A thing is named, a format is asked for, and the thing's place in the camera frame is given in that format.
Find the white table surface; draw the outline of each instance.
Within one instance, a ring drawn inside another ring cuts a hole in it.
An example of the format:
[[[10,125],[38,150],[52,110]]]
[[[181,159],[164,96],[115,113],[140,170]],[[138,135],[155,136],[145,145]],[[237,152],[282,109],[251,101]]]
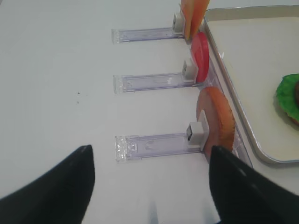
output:
[[[184,40],[113,45],[112,28],[168,27],[178,0],[3,0],[0,5],[0,197],[92,144],[96,182],[84,224],[219,220],[200,154],[116,164],[115,135],[185,131],[196,88],[114,95],[113,75],[176,72]],[[209,8],[299,4],[211,0]],[[254,168],[299,194],[299,165]]]

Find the metal tray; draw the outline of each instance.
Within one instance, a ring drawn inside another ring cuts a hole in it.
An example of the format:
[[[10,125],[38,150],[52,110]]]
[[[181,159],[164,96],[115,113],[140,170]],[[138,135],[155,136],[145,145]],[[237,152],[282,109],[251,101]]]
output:
[[[275,102],[282,77],[299,72],[299,6],[210,9],[204,28],[257,155],[299,162],[299,128]]]

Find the orange food piece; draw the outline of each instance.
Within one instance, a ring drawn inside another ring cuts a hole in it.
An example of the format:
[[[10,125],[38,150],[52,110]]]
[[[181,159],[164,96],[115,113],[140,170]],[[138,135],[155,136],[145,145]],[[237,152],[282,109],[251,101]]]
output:
[[[192,21],[193,11],[194,11],[194,0],[181,0],[181,8],[185,17],[184,36],[186,40],[189,40],[191,21]]]
[[[195,0],[193,16],[190,27],[190,37],[193,38],[199,31],[199,27],[202,23],[204,15],[206,13],[207,6],[210,0]]]
[[[210,157],[212,146],[223,146],[233,150],[235,119],[228,100],[217,87],[206,87],[200,91],[197,101],[197,120],[201,110],[206,113],[210,134],[204,152]]]

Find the tray rim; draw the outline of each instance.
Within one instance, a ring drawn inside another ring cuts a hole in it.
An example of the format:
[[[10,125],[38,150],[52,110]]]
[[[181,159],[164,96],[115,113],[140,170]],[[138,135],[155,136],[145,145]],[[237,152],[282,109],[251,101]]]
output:
[[[252,13],[252,12],[256,12],[257,10],[260,10],[260,14],[254,14],[252,17],[248,17],[249,11],[251,11],[250,13]],[[272,14],[272,15],[267,16],[265,14],[261,14],[262,12],[265,12],[266,10],[268,10],[268,12],[270,12],[270,14]],[[284,12],[282,13],[282,15],[274,16],[275,13],[273,11],[275,11],[275,10],[282,10]],[[294,14],[286,14],[286,12],[289,10],[293,10]],[[236,13],[237,11],[238,11],[239,17],[234,18],[234,12]],[[222,13],[222,15],[220,15],[220,16],[222,16],[223,18],[221,18],[221,19],[213,18],[214,15],[211,15],[211,14],[215,14],[215,13],[216,13],[216,16],[220,17],[219,15],[217,15],[217,12]],[[234,20],[234,19],[240,20],[240,19],[257,19],[257,18],[275,18],[275,17],[299,17],[299,5],[279,5],[279,6],[257,6],[257,7],[235,7],[235,8],[209,9],[206,11],[206,14],[204,16],[204,29],[206,31],[206,34],[207,34],[208,40],[211,44],[211,47],[216,55],[216,60],[219,64],[219,67],[221,69],[224,80],[228,86],[229,92],[232,95],[232,98],[236,104],[237,112],[239,113],[241,121],[245,126],[245,130],[247,132],[248,139],[251,142],[256,154],[259,156],[260,159],[262,159],[263,161],[265,161],[267,163],[281,163],[281,164],[298,163],[299,159],[288,160],[288,161],[277,160],[277,159],[269,156],[268,154],[266,154],[261,149],[261,146],[259,145],[256,135],[254,134],[254,132],[252,130],[250,122],[249,122],[249,120],[246,116],[246,113],[244,111],[244,108],[241,104],[241,100],[238,97],[236,89],[233,85],[233,82],[232,82],[230,76],[229,76],[229,72],[225,66],[225,63],[224,63],[221,55],[220,55],[219,49],[218,49],[217,44],[213,38],[210,27],[208,25],[208,22],[210,22],[210,21],[223,21],[223,20]]]

